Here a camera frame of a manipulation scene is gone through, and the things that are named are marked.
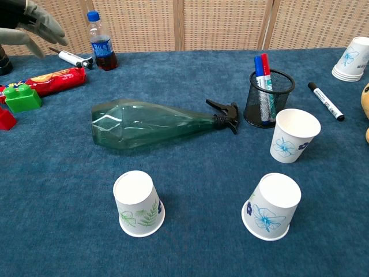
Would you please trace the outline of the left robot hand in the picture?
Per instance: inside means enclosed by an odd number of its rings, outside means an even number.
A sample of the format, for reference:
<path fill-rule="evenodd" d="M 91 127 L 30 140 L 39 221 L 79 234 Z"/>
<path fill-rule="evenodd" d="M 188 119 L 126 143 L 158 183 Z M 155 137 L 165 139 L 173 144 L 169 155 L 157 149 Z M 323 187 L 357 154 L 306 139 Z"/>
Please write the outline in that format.
<path fill-rule="evenodd" d="M 20 29 L 49 43 L 68 45 L 59 22 L 34 1 L 1 1 L 1 45 L 25 45 L 35 56 L 43 58 L 41 48 Z"/>

